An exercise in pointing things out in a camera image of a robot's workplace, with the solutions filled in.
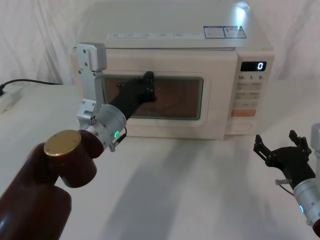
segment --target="gold cap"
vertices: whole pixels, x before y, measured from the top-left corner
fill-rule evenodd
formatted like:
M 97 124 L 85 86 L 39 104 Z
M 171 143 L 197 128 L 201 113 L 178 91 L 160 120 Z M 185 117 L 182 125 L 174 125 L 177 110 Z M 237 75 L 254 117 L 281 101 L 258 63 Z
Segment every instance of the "gold cap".
M 56 133 L 44 144 L 44 152 L 51 157 L 70 153 L 81 142 L 81 135 L 75 130 L 64 130 Z

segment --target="silver cylinder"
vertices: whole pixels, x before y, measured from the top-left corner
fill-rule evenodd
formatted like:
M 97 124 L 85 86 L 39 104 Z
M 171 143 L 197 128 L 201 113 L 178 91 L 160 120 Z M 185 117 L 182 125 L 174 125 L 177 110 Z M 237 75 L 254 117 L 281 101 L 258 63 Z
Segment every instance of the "silver cylinder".
M 125 128 L 127 120 L 118 108 L 105 104 L 100 108 L 92 123 L 86 130 L 95 135 L 106 149 Z
M 320 219 L 320 193 L 315 178 L 300 182 L 293 190 L 300 210 L 306 217 L 306 223 L 313 226 Z

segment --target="microwave door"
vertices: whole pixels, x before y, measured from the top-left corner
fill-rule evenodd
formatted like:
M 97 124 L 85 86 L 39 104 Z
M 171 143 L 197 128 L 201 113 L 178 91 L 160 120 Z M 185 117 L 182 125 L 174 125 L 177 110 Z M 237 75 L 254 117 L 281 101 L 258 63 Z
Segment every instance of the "microwave door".
M 154 72 L 156 102 L 127 122 L 137 137 L 222 139 L 238 63 L 235 50 L 107 49 L 103 94 L 109 103 L 125 83 Z

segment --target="microwave window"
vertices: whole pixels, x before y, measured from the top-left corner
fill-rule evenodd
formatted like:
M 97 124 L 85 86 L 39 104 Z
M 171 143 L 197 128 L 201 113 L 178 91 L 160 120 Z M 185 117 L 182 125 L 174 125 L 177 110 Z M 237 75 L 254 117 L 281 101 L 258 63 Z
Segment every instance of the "microwave window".
M 117 84 L 137 76 L 105 76 L 103 92 L 105 102 L 111 102 L 118 94 Z M 156 76 L 155 102 L 142 104 L 132 118 L 198 120 L 203 92 L 201 77 Z

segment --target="wire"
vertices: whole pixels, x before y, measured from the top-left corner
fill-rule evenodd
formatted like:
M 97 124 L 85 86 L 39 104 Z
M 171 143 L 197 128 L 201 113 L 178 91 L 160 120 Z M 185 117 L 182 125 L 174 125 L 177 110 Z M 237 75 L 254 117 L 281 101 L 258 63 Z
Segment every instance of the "wire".
M 46 84 L 46 85 L 61 85 L 60 83 L 55 83 L 55 82 L 38 81 L 38 80 L 31 80 L 31 79 L 15 79 L 15 80 L 7 81 L 0 85 L 0 96 L 4 94 L 3 90 L 5 86 L 7 86 L 8 84 L 16 83 L 16 82 L 30 82 L 30 83 Z
M 282 185 L 278 185 L 280 188 L 282 188 L 283 190 L 285 190 L 288 194 L 292 195 L 292 192 L 290 192 L 288 189 L 286 189 L 285 187 L 283 187 Z

